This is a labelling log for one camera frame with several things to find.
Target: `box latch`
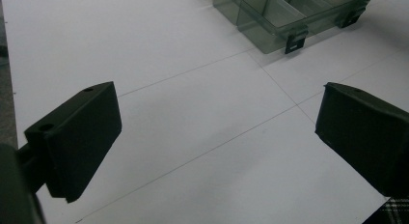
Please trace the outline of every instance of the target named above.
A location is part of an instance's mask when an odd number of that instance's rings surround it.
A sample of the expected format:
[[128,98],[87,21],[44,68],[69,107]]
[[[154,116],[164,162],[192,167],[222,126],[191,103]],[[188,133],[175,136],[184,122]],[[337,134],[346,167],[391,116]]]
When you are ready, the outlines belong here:
[[351,25],[351,24],[356,23],[356,22],[358,21],[359,17],[361,16],[361,14],[364,13],[364,11],[365,11],[365,9],[366,9],[367,4],[369,3],[369,1],[370,1],[370,0],[361,0],[361,1],[358,3],[357,7],[356,7],[353,11],[351,11],[351,12],[346,16],[345,20],[344,20],[343,22],[340,22],[340,23],[338,24],[338,26],[339,26],[340,28],[345,28],[345,27],[347,27],[347,26],[349,26],[349,25]]
[[308,27],[305,25],[288,35],[286,40],[286,52],[288,54],[304,46],[304,42],[308,35]]

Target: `tackle box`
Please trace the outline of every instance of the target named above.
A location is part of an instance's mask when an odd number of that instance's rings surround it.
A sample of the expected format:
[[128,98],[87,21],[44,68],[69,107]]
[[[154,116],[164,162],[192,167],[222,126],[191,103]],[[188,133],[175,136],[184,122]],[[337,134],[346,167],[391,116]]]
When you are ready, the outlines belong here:
[[370,0],[213,0],[261,52],[304,46],[305,38],[355,23]]

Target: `gray floor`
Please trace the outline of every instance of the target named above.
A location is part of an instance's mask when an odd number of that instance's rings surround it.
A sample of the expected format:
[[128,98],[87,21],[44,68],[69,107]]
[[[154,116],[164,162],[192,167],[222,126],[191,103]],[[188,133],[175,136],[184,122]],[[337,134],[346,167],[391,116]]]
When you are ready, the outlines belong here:
[[[0,0],[0,45],[6,44],[3,8]],[[12,77],[8,58],[0,57],[0,143],[17,148]]]
[[211,0],[5,1],[20,144],[78,90],[120,96],[123,133],[81,199],[39,191],[48,223],[362,223],[385,201],[314,121],[329,81],[409,111],[409,0],[287,56],[261,55]]

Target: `screw hole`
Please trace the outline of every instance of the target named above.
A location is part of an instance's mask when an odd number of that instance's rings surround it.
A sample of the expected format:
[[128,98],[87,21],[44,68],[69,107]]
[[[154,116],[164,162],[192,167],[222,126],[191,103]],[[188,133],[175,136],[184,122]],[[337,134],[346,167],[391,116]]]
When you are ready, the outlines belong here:
[[52,127],[54,127],[54,125],[52,125],[52,124],[47,124],[47,125],[40,126],[39,130],[40,130],[40,131],[48,131],[48,130],[50,130]]

